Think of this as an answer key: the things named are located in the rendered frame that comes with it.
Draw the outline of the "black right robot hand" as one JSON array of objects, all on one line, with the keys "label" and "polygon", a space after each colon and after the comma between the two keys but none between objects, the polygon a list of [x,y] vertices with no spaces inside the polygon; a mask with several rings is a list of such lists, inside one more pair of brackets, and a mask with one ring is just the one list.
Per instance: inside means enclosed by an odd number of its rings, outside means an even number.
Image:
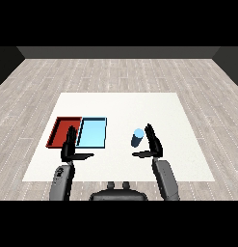
[{"label": "black right robot hand", "polygon": [[161,158],[163,156],[163,147],[150,123],[145,127],[145,135],[148,140],[149,151],[133,152],[132,155],[139,156],[140,158],[151,156]]}]

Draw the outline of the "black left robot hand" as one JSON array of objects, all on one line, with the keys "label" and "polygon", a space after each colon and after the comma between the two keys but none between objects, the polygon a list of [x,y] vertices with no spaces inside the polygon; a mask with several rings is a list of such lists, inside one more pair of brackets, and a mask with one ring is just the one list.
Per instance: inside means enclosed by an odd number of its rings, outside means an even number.
[{"label": "black left robot hand", "polygon": [[66,133],[66,140],[63,143],[61,150],[61,159],[63,162],[70,162],[73,160],[86,160],[93,156],[93,153],[76,153],[75,142],[77,137],[77,129],[71,125]]}]

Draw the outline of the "red shallow open box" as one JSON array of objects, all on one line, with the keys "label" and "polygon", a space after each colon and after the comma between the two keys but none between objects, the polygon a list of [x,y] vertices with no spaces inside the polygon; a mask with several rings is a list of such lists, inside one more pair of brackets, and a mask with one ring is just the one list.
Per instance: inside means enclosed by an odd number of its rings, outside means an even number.
[{"label": "red shallow open box", "polygon": [[79,130],[81,117],[58,117],[49,135],[46,147],[49,149],[60,149],[66,141],[69,127],[72,125]]}]

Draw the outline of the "small blue can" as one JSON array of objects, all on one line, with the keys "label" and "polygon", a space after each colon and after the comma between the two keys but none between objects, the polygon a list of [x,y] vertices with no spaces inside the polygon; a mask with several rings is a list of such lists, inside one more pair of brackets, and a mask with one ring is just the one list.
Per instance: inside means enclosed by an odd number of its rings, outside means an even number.
[{"label": "small blue can", "polygon": [[131,139],[131,146],[133,148],[137,148],[140,145],[141,141],[143,140],[144,135],[145,133],[141,128],[135,129]]}]

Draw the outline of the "light blue shallow open box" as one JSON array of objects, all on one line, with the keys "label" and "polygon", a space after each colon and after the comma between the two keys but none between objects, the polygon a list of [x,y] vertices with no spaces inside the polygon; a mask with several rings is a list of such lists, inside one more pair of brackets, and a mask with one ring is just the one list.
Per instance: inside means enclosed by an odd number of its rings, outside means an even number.
[{"label": "light blue shallow open box", "polygon": [[104,149],[106,141],[107,119],[104,117],[85,117],[82,119],[78,137],[77,149]]}]

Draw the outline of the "dark grey robot body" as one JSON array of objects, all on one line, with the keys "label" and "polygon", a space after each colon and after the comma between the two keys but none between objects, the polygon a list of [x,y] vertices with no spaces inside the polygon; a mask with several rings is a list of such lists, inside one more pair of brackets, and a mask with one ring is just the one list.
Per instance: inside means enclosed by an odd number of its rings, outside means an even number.
[{"label": "dark grey robot body", "polygon": [[115,183],[109,181],[105,190],[91,194],[90,201],[147,201],[147,196],[132,190],[128,181],[122,183],[121,189],[116,189]]}]

